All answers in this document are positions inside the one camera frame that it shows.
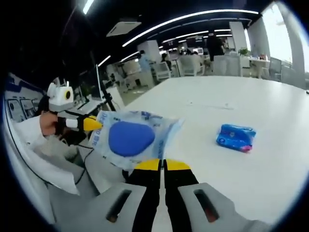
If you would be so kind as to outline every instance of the desk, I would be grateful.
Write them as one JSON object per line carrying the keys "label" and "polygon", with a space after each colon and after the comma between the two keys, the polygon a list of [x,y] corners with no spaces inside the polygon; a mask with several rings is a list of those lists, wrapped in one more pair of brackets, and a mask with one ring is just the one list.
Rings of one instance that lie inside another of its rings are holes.
{"label": "desk", "polygon": [[[309,97],[301,89],[245,77],[171,78],[125,109],[185,119],[166,157],[187,163],[247,219],[276,223],[305,184]],[[256,129],[249,154],[216,144],[224,123]]]}
{"label": "desk", "polygon": [[255,57],[249,57],[248,58],[251,62],[255,63],[256,67],[257,67],[257,76],[259,79],[261,79],[261,75],[262,75],[262,68],[265,68],[267,66],[267,64],[270,63],[269,60],[264,60],[264,59],[258,59]]}

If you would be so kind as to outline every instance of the ceiling light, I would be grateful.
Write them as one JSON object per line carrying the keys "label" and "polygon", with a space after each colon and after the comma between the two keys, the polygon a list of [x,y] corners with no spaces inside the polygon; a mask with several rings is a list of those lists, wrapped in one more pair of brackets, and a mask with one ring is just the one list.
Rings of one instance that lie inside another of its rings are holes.
{"label": "ceiling light", "polygon": [[158,24],[152,28],[149,28],[148,30],[142,32],[141,34],[138,34],[137,36],[133,37],[132,39],[130,39],[129,41],[127,41],[126,43],[124,43],[122,45],[122,47],[125,47],[127,46],[128,44],[132,43],[133,41],[135,41],[136,39],[138,39],[139,37],[155,30],[155,29],[158,29],[162,26],[165,26],[169,23],[173,23],[173,22],[176,22],[178,20],[181,20],[181,19],[184,19],[184,18],[189,18],[189,17],[193,17],[193,16],[197,16],[197,15],[205,15],[205,14],[211,14],[211,13],[220,13],[220,12],[240,12],[240,13],[250,13],[250,14],[259,14],[258,12],[256,11],[246,11],[246,10],[234,10],[234,9],[223,9],[223,10],[211,10],[211,11],[201,11],[201,12],[196,12],[196,13],[192,13],[192,14],[186,14],[186,15],[183,15],[183,16],[180,16],[180,17],[177,17],[177,18],[174,18],[174,19],[171,19],[169,21],[166,21],[164,23],[161,23],[161,24]]}
{"label": "ceiling light", "polygon": [[100,64],[98,64],[98,66],[100,67],[105,61],[107,61],[109,58],[111,58],[111,56],[106,57],[104,60],[102,60],[102,62]]}
{"label": "ceiling light", "polygon": [[164,40],[162,43],[166,43],[166,42],[169,42],[169,41],[172,41],[172,40],[175,40],[176,38],[172,38],[172,39],[168,39],[168,40]]}
{"label": "ceiling light", "polygon": [[84,13],[84,14],[87,14],[87,12],[88,12],[90,6],[92,5],[93,1],[94,1],[94,0],[88,0],[88,1],[86,2],[86,5],[85,5],[85,7],[84,7],[84,9],[83,9],[83,13]]}
{"label": "ceiling light", "polygon": [[220,29],[220,30],[214,30],[215,32],[217,31],[231,31],[231,29]]}
{"label": "ceiling light", "polygon": [[205,31],[200,31],[200,32],[195,32],[195,33],[191,33],[191,34],[186,34],[186,35],[181,35],[181,36],[177,36],[176,39],[182,38],[182,37],[188,37],[190,35],[197,35],[197,34],[203,34],[203,33],[208,33],[208,30]]}
{"label": "ceiling light", "polygon": [[233,35],[216,35],[217,37],[233,36]]}
{"label": "ceiling light", "polygon": [[121,60],[121,62],[124,61],[124,60],[126,60],[126,59],[128,59],[128,58],[130,58],[130,57],[132,57],[132,56],[134,56],[134,55],[137,54],[137,53],[139,53],[139,52],[135,52],[135,53],[131,54],[130,56],[127,56],[126,58],[123,58],[123,59]]}

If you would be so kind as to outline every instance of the potted plant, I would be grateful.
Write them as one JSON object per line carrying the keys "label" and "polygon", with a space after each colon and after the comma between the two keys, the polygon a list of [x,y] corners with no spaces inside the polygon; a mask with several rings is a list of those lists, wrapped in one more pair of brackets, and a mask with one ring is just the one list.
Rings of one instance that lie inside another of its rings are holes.
{"label": "potted plant", "polygon": [[247,48],[241,48],[238,53],[241,55],[241,56],[244,56],[244,57],[247,57],[249,56],[249,53],[250,51],[247,49]]}

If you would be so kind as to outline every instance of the black ceiling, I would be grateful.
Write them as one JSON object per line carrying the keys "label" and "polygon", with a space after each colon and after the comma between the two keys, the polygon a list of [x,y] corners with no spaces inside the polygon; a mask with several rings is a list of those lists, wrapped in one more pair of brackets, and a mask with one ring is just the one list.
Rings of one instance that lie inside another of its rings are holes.
{"label": "black ceiling", "polygon": [[[52,78],[75,78],[91,68],[90,51],[96,63],[108,55],[114,63],[136,51],[138,44],[161,31],[189,22],[211,18],[248,18],[247,13],[213,13],[183,19],[158,28],[126,47],[122,44],[139,33],[170,19],[216,9],[244,9],[261,12],[270,0],[94,0],[87,15],[86,0],[23,1],[14,6],[10,70],[32,83],[45,87]],[[142,24],[126,35],[106,37],[120,18],[136,18]],[[162,32],[151,39],[163,40],[209,29],[228,29],[229,20],[206,21]],[[246,27],[249,21],[242,21]]]}

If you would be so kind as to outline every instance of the human hand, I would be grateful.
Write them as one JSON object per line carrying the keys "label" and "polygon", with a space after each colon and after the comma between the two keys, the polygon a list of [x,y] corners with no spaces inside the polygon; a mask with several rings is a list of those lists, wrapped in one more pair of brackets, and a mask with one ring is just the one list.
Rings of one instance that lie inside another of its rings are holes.
{"label": "human hand", "polygon": [[57,115],[50,112],[41,114],[40,116],[40,128],[44,136],[52,135],[56,133],[56,123],[58,122]]}

